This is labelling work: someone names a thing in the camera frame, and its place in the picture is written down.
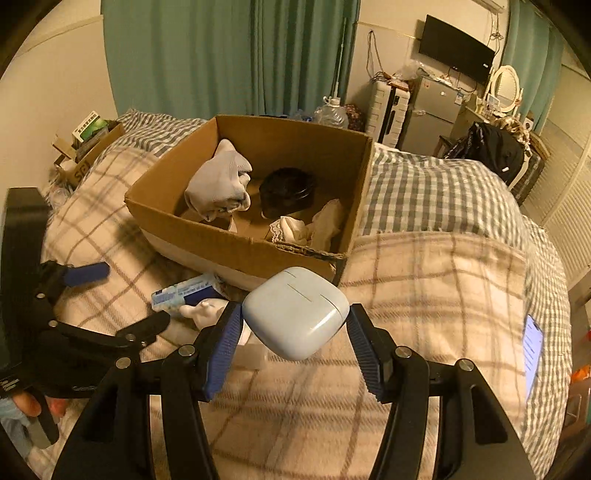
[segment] curtain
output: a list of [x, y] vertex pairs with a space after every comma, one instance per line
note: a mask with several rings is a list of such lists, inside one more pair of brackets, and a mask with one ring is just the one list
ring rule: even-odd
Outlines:
[[118, 112], [313, 112], [348, 83], [360, 0], [103, 0]]
[[544, 126], [562, 63], [563, 38], [548, 19], [524, 0], [511, 0], [503, 65], [511, 65], [523, 88], [519, 113], [534, 114], [534, 129]]

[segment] human hand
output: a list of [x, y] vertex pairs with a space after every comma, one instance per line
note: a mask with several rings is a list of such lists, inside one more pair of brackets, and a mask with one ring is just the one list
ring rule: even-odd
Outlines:
[[[69, 400], [64, 398], [45, 398], [47, 400], [47, 405], [49, 406], [49, 411], [53, 415], [62, 418], [66, 414]], [[27, 417], [37, 417], [41, 414], [41, 405], [39, 405], [39, 402], [35, 397], [28, 392], [20, 392], [13, 395], [12, 400], [19, 410], [21, 410], [21, 412]]]

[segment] refrigerator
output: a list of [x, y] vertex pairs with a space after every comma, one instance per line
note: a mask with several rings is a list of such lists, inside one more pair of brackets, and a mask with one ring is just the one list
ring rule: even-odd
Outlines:
[[462, 105], [461, 91], [427, 77], [417, 79], [398, 149], [433, 155], [439, 136], [449, 137]]

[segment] small cardboard box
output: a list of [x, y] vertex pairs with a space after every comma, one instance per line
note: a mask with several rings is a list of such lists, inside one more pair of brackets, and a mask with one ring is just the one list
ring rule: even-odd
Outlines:
[[82, 159], [77, 163], [76, 168], [72, 170], [65, 170], [61, 167], [61, 162], [64, 161], [66, 155], [60, 155], [60, 157], [54, 162], [57, 172], [70, 185], [76, 188], [84, 178], [84, 175], [88, 173], [98, 156], [103, 153], [103, 150], [124, 133], [125, 128], [123, 127], [123, 124], [118, 124], [113, 130], [101, 138], [99, 142], [94, 147], [92, 147], [92, 149], [86, 155], [84, 155], [84, 157], [82, 157]]
[[[237, 233], [192, 221], [184, 201], [189, 180], [224, 138], [252, 165], [247, 189], [251, 208], [234, 214]], [[127, 191], [125, 203], [158, 252], [245, 290], [293, 266], [337, 284], [362, 214], [371, 155], [372, 140], [359, 132], [279, 118], [219, 115], [144, 173]], [[265, 240], [272, 220], [261, 216], [258, 187], [282, 167], [300, 168], [316, 179], [314, 206], [300, 212], [306, 223], [328, 200], [338, 198], [343, 204], [346, 218], [331, 252]]]

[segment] air conditioner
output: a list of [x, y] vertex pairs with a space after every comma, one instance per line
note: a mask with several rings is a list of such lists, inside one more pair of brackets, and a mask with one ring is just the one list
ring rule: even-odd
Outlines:
[[474, 0], [477, 4], [494, 14], [501, 14], [509, 8], [509, 0]]

